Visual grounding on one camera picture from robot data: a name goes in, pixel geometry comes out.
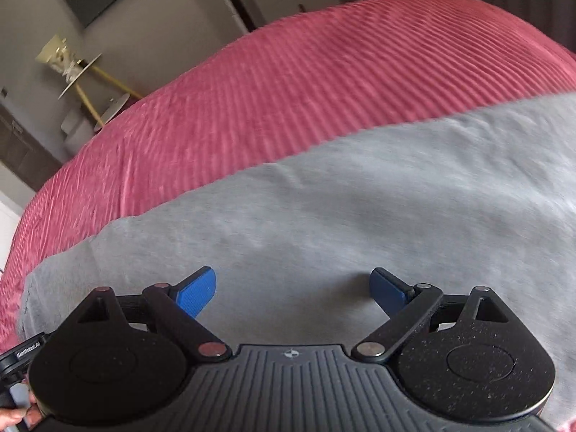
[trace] pink blanket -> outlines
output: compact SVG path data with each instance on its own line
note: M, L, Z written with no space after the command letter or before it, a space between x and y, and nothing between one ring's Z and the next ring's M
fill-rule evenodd
M17 341L26 275L113 219L360 129L573 90L571 53L477 0L365 0L270 24L128 109L45 184L0 281L0 348Z

